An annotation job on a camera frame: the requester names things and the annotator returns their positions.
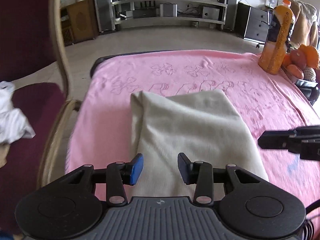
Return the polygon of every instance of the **plastic bottle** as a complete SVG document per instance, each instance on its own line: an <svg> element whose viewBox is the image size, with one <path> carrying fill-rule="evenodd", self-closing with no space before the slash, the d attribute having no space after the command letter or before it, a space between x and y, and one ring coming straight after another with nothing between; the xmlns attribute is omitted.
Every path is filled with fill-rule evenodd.
<svg viewBox="0 0 320 240"><path fill-rule="evenodd" d="M264 71L273 75L278 73L289 49L289 41L296 21L290 6L289 0L283 0L282 4L274 9L266 44L258 61Z"/></svg>

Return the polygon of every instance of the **pink blanket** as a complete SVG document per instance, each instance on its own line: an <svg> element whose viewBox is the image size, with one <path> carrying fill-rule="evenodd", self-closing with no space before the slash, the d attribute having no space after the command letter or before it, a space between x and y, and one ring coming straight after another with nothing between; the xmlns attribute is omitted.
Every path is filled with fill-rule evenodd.
<svg viewBox="0 0 320 240"><path fill-rule="evenodd" d="M251 53L185 50L120 56L101 63L70 139L66 171L85 163L101 169L129 161L130 94L139 90L172 96L222 89L255 139L265 130L319 124L297 87L284 73L265 73L258 58ZM319 163L300 161L287 151L260 150L260 154L271 183L305 206L320 198ZM96 195L105 199L104 185L97 186Z"/></svg>

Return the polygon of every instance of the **drawer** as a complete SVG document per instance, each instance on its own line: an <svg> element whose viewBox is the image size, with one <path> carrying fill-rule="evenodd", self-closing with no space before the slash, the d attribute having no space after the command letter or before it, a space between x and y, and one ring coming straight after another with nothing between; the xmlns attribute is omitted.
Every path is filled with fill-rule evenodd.
<svg viewBox="0 0 320 240"><path fill-rule="evenodd" d="M247 29L258 29L258 30L268 31L269 26L261 22L260 19L249 17Z"/></svg>
<svg viewBox="0 0 320 240"><path fill-rule="evenodd" d="M268 35L268 30L264 29L247 29L247 32L245 34L245 38L249 38L252 40L257 40L257 41L266 41Z"/></svg>
<svg viewBox="0 0 320 240"><path fill-rule="evenodd" d="M251 7L249 19L254 18L257 20L268 21L268 13L256 8Z"/></svg>

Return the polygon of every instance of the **black drawer cabinet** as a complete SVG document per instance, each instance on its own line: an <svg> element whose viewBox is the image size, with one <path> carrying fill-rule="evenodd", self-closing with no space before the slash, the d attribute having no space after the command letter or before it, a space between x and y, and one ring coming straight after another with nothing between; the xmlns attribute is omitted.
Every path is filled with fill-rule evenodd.
<svg viewBox="0 0 320 240"><path fill-rule="evenodd" d="M238 3L235 31L245 40L265 42L269 27L268 12L251 7L244 3Z"/></svg>

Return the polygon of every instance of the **brown speaker cabinet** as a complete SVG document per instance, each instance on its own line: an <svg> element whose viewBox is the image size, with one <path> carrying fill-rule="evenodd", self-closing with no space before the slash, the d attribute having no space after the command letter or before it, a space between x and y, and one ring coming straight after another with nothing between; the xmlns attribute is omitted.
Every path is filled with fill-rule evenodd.
<svg viewBox="0 0 320 240"><path fill-rule="evenodd" d="M94 39L98 36L94 0L83 0L67 6L75 42Z"/></svg>

